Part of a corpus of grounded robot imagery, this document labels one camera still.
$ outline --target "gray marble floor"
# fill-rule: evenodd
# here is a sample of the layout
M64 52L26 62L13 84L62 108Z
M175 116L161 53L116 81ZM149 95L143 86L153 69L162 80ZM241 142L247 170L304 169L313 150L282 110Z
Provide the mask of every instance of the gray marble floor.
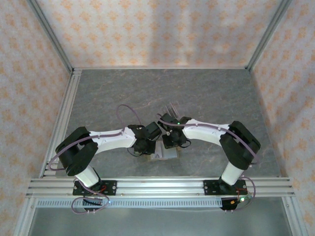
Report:
M132 106L147 125L157 121L156 113L163 113L170 102L180 116L217 124L242 122L261 143L261 164L248 169L246 175L280 174L251 76L241 69L84 70L67 135L79 126L91 131L121 128L115 109L122 103ZM126 124L137 124L127 108L121 108L121 116ZM228 162L221 147L198 140L192 140L191 146L178 154L177 159L148 161L119 148L97 154L91 165L101 177L219 177Z

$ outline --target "patterned wallpaper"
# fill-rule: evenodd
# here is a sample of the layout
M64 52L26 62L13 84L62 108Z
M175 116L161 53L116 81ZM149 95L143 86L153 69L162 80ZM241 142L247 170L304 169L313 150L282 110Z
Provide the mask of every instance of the patterned wallpaper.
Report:
M73 67L244 67L281 0L38 0Z
M314 0L293 0L253 72L282 173L315 235Z
M37 177L69 75L26 0L0 4L0 235Z

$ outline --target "gray surface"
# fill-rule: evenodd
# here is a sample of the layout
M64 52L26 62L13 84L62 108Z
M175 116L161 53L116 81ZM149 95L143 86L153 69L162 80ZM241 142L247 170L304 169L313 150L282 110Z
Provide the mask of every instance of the gray surface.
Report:
M156 113L175 103L180 116L209 123L242 122L261 143L261 164L246 171L249 176L280 174L260 111L251 76L246 70L129 69L84 70L78 86L67 135L79 126L91 131L121 128L115 109L132 106L144 125L157 121ZM127 108L121 108L126 124L137 124ZM192 140L178 151L179 158L148 161L133 157L125 148L102 152L91 165L101 177L208 176L219 177L227 165L221 147Z
M281 198L259 198L232 213L220 209L105 209L75 215L68 208L38 208L31 236L289 236Z

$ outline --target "black mounting plate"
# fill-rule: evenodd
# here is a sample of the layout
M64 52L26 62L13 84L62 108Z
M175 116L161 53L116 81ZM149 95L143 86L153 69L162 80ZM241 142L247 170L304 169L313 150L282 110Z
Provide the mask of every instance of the black mounting plate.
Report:
M203 181L203 190L205 195L213 196L213 195L247 195L247 189L245 180L238 180L236 183L230 188L226 188L222 190L220 188L220 182L218 179L214 180L204 180Z
M117 190L117 181L116 180L101 180L99 184L102 190L100 193L108 195L108 196L115 196ZM84 189L79 181L74 182L73 192L74 196L90 196L92 195L91 192Z

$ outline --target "wall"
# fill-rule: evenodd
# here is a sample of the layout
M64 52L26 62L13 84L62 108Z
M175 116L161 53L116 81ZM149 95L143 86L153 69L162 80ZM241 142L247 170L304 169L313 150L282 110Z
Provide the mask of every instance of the wall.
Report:
M281 0L39 0L74 67L244 67Z
M12 235L69 75L25 0L0 4L0 235Z
M253 74L282 173L315 235L315 4L293 0Z

